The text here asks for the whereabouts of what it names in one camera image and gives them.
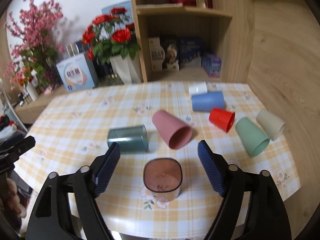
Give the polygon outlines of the left hand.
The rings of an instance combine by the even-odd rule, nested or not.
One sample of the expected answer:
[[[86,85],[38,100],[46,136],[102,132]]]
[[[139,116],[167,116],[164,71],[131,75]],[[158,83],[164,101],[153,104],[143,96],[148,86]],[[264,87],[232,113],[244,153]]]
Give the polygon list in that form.
[[[7,178],[7,185],[8,185],[7,192],[9,194],[9,198],[8,200],[5,201],[5,203],[7,203],[10,210],[15,211],[18,217],[25,218],[27,215],[26,208],[20,203],[20,197],[17,194],[18,191],[17,191],[16,183],[12,179]]]

